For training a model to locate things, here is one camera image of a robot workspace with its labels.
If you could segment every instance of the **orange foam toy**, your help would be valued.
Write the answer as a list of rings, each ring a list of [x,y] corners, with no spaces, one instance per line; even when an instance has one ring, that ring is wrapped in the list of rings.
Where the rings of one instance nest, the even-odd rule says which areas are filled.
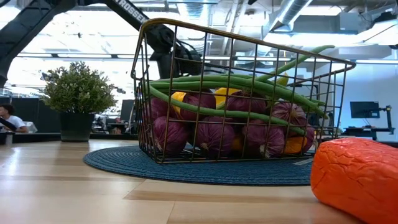
[[[367,139],[324,142],[311,188],[322,203],[366,223],[398,223],[398,149]]]

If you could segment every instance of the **wire basket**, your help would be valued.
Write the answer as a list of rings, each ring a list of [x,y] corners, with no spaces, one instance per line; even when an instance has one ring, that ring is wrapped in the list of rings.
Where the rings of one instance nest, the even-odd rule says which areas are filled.
[[[154,24],[174,30],[174,49],[179,30],[203,32],[201,61],[173,53],[170,63],[171,71],[200,65],[199,75],[150,80],[145,37]],[[221,63],[209,61],[210,37],[227,40]],[[236,56],[235,42],[253,54]],[[312,157],[321,141],[338,137],[346,71],[356,66],[316,53],[331,47],[307,52],[171,19],[145,22],[131,74],[139,147],[157,163]]]

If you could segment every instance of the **orange object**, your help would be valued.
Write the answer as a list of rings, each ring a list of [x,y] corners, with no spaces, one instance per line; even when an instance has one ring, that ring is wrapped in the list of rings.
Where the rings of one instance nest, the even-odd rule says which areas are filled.
[[[237,91],[240,91],[240,90],[229,88],[228,96],[232,95],[233,93],[236,93]],[[224,103],[226,100],[226,88],[219,88],[218,90],[216,90],[215,93],[219,94],[219,95],[224,95],[224,96],[216,95],[216,105],[219,106],[220,104]]]
[[[301,152],[301,148],[307,144],[307,138],[305,137],[291,137],[287,139],[285,154],[297,154]]]
[[[319,201],[366,223],[398,223],[398,149],[367,139],[324,142],[311,188]]]
[[[237,134],[235,135],[232,142],[232,151],[241,152],[243,150],[243,135]]]
[[[184,97],[187,93],[184,92],[175,92],[172,95],[172,98],[175,100],[178,100],[179,102],[182,102],[184,100]],[[172,105],[173,109],[175,110],[175,112],[177,113],[177,116],[180,116],[181,114],[181,108],[179,108],[178,106],[174,106]]]

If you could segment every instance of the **red onion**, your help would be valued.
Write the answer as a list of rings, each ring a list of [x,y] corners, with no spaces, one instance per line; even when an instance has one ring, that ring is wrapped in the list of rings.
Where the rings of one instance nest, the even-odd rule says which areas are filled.
[[[202,92],[211,93],[210,90],[202,90]],[[187,93],[182,100],[184,103],[189,103],[191,105],[199,105],[199,93]],[[213,95],[201,94],[200,96],[200,106],[204,108],[216,109],[216,98]],[[180,116],[186,121],[196,121],[197,113],[181,109]],[[200,114],[199,119],[204,118],[205,115]]]
[[[242,128],[243,128],[243,123],[242,120],[239,118],[225,118],[225,122],[228,123],[239,123],[239,124],[230,124],[232,125],[232,128],[234,129],[235,134],[242,134]]]
[[[285,144],[285,135],[280,127],[267,127],[261,120],[251,120],[249,126],[243,127],[246,135],[246,148],[244,154],[247,156],[261,156],[263,158],[277,157],[282,154]]]
[[[206,157],[216,159],[220,149],[221,133],[223,131],[223,118],[209,116],[204,118],[202,121],[219,122],[218,124],[199,123],[195,143]],[[223,145],[221,146],[220,157],[225,157],[232,151],[232,142],[234,138],[234,129],[232,125],[224,125],[224,133],[222,138]]]
[[[150,98],[150,110],[151,110],[151,117],[152,120],[155,121],[157,118],[161,117],[161,116],[167,116],[167,106],[168,103],[166,101],[163,101],[161,99],[155,98],[155,97],[151,97]],[[147,104],[146,106],[146,116],[148,116],[149,114],[149,105]],[[174,109],[170,106],[170,114],[169,116],[171,118],[175,118],[175,111]]]
[[[307,134],[305,135],[307,138],[307,143],[303,148],[303,152],[307,152],[310,150],[313,144],[313,140],[315,139],[315,130],[312,127],[307,127]]]
[[[154,121],[155,144],[161,151],[163,151],[165,142],[166,122],[167,117],[165,116]],[[189,129],[182,122],[169,121],[165,153],[175,156],[182,152],[187,144],[188,135]]]
[[[247,96],[250,97],[250,92],[237,91],[231,96]],[[260,95],[253,93],[252,97],[261,98]],[[229,97],[226,105],[226,109],[230,111],[249,111],[250,99],[248,98],[237,98]],[[251,100],[251,112],[263,114],[267,109],[267,103],[265,100]]]
[[[271,116],[289,122],[289,111],[291,106],[292,106],[292,112],[290,113],[291,114],[290,123],[302,126],[302,129],[304,129],[307,123],[307,119],[305,117],[304,110],[299,105],[296,104],[292,105],[291,103],[286,103],[286,102],[277,103],[272,107]],[[297,134],[296,132],[289,130],[289,136],[294,136],[296,134]]]

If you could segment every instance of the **black planter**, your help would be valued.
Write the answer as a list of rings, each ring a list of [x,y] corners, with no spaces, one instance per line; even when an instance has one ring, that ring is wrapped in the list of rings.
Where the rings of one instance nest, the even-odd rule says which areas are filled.
[[[61,141],[87,142],[94,116],[94,114],[60,113]]]

